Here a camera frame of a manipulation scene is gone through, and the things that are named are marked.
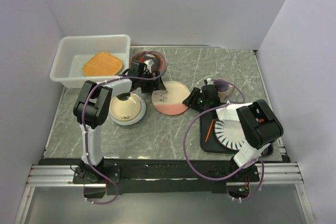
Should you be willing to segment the cream and pink round plate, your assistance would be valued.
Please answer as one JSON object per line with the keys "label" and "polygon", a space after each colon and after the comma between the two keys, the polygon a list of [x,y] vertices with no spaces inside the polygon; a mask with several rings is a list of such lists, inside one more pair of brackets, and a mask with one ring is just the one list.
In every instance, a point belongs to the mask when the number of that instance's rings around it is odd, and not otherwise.
{"label": "cream and pink round plate", "polygon": [[164,82],[165,91],[153,91],[151,100],[154,107],[166,115],[179,115],[184,113],[188,107],[182,102],[191,94],[189,89],[177,81]]}

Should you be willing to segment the orange woven-pattern square plate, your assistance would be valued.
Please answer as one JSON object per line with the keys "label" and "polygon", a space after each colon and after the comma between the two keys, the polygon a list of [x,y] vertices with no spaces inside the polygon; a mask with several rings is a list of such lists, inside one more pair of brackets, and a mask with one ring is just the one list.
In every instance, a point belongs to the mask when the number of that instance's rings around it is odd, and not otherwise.
{"label": "orange woven-pattern square plate", "polygon": [[99,52],[94,55],[82,68],[85,76],[115,76],[123,67],[120,58],[109,52]]}

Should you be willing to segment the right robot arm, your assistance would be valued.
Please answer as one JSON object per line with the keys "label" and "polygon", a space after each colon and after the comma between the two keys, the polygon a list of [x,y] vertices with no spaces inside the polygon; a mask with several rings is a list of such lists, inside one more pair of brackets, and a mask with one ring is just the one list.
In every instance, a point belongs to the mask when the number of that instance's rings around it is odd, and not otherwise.
{"label": "right robot arm", "polygon": [[226,101],[224,96],[230,88],[236,86],[224,80],[208,79],[201,88],[194,88],[182,103],[199,112],[201,149],[221,154],[232,151],[229,173],[233,180],[242,181],[248,169],[284,130],[265,100]]}

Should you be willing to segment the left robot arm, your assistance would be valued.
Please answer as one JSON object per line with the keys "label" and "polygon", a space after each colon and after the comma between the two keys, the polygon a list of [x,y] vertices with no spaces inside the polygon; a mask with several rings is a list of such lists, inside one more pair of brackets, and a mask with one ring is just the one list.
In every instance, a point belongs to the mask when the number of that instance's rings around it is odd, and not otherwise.
{"label": "left robot arm", "polygon": [[101,150],[101,129],[105,123],[112,98],[136,89],[142,93],[166,90],[162,76],[166,72],[151,70],[146,62],[134,61],[131,67],[111,80],[97,83],[85,81],[73,108],[73,114],[82,131],[83,151],[81,160],[89,165],[85,176],[93,183],[104,177],[104,169],[99,165],[103,161]]}

